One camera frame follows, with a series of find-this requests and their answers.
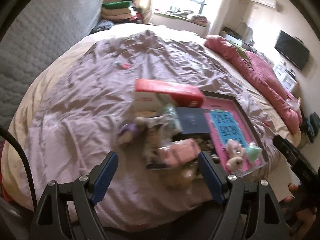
air conditioner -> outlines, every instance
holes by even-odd
[[[268,6],[268,7],[271,7],[275,10],[278,10],[277,9],[277,1],[276,0],[250,0],[251,2],[254,2],[254,3],[259,3],[259,4],[262,4],[262,5],[265,5],[265,6]]]

black cable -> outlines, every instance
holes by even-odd
[[[27,179],[28,179],[28,183],[29,183],[29,187],[30,187],[33,208],[34,208],[34,211],[36,211],[36,208],[37,208],[36,191],[35,191],[35,185],[33,184],[32,173],[31,173],[31,169],[30,169],[30,165],[29,165],[27,156],[24,153],[24,151],[23,151],[21,145],[18,143],[18,141],[2,125],[0,125],[0,135],[8,143],[10,143],[12,145],[12,147],[17,151],[17,153],[20,156],[20,159],[22,160],[22,164],[23,164],[24,169],[26,171]]]

pink pouch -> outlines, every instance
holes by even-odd
[[[159,148],[161,160],[172,168],[198,158],[200,152],[198,143],[192,138],[172,142],[170,146]]]

blue gripper pad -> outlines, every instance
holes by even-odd
[[[89,174],[90,180],[94,179],[95,174],[91,176],[91,173],[98,171],[98,169],[102,168],[101,172],[97,174],[97,178],[93,181],[93,185],[90,187],[90,191],[93,192],[93,195],[90,199],[92,205],[96,205],[99,201],[104,198],[104,195],[107,192],[107,189],[111,183],[111,180],[116,173],[118,168],[118,155],[115,152],[110,152],[104,161],[100,164],[95,166]]]
[[[217,166],[210,156],[204,153],[199,153],[198,155],[198,166],[202,173],[202,176],[204,178],[204,181],[206,182],[210,193],[212,195],[213,200],[217,201],[220,205],[223,205],[226,201],[224,191],[226,191],[225,186],[227,186],[227,180],[222,177],[220,177],[223,182],[225,180],[225,183],[222,183],[219,176],[215,173],[214,166]]]

gray quilted mattress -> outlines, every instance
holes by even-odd
[[[18,15],[0,43],[0,124],[6,129],[35,78],[95,27],[101,4],[32,0]]]

